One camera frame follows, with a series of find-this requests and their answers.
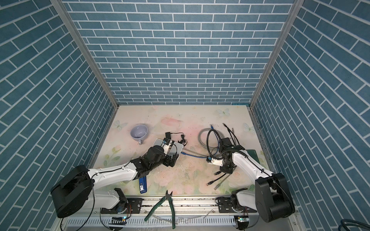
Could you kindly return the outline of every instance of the pliers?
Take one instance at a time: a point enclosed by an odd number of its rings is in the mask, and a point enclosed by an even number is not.
[[[162,199],[154,205],[152,210],[150,210],[149,214],[145,217],[144,221],[148,221],[150,216],[154,213],[154,211],[161,205],[163,202],[168,200],[169,207],[171,208],[171,213],[172,213],[172,229],[175,228],[175,209],[174,209],[174,204],[172,203],[172,192],[168,194],[168,190],[166,191],[166,195],[162,197]]]

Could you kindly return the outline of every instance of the mounting plate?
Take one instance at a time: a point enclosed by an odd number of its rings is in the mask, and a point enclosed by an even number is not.
[[[131,205],[131,213],[138,214],[141,210],[142,198],[127,198],[128,203]]]
[[[219,213],[242,213],[244,210],[237,210],[232,206],[231,198],[230,197],[217,197],[216,203],[218,204],[218,212]],[[246,207],[248,213],[256,213],[257,211]]]

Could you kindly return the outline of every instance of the black motor housing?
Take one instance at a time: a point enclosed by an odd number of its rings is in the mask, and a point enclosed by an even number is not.
[[[287,217],[295,212],[288,183],[283,174],[261,177],[255,180],[255,186],[257,211],[265,222]],[[276,192],[271,192],[270,187],[276,189]]]
[[[51,188],[57,217],[68,217],[84,205],[93,186],[87,172],[84,165],[79,165]]]
[[[166,159],[164,149],[159,145],[150,147],[148,152],[131,162],[135,165],[138,172],[133,180],[140,179],[149,174],[152,169],[161,165]]]

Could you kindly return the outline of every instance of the table surface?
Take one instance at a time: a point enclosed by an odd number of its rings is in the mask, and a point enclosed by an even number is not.
[[[142,156],[153,145],[155,139],[165,137],[165,132],[183,132],[188,141],[185,148],[207,155],[207,150],[198,142],[198,133],[212,124],[225,137],[229,137],[222,123],[229,128],[234,128],[240,144],[245,149],[255,149],[261,165],[268,168],[247,107],[234,105],[120,106],[94,163],[94,168],[112,167]],[[131,129],[137,124],[145,124],[149,128],[149,135],[142,145],[130,136]],[[201,136],[204,143],[206,136],[207,132]],[[172,140],[181,140],[180,134],[172,134]],[[211,134],[209,145],[216,144],[215,135]],[[206,184],[221,176],[214,175],[217,171],[219,166],[209,164],[205,159],[181,154],[174,167],[161,165],[148,174],[148,191],[144,194],[139,192],[138,180],[119,182],[102,189],[112,190],[118,187],[125,195],[143,196],[164,195],[166,190],[173,191],[174,195],[230,194],[233,190],[243,187],[254,191],[254,181],[249,179],[239,167],[217,190],[214,190],[222,179],[210,186]]]

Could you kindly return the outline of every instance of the blue brick wallpaper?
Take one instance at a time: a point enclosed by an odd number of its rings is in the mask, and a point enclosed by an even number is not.
[[[369,12],[305,0],[255,106],[307,230],[370,223]]]
[[[246,104],[293,0],[63,2],[120,104]]]
[[[0,230],[48,230],[50,188],[113,107],[49,0],[0,0]]]

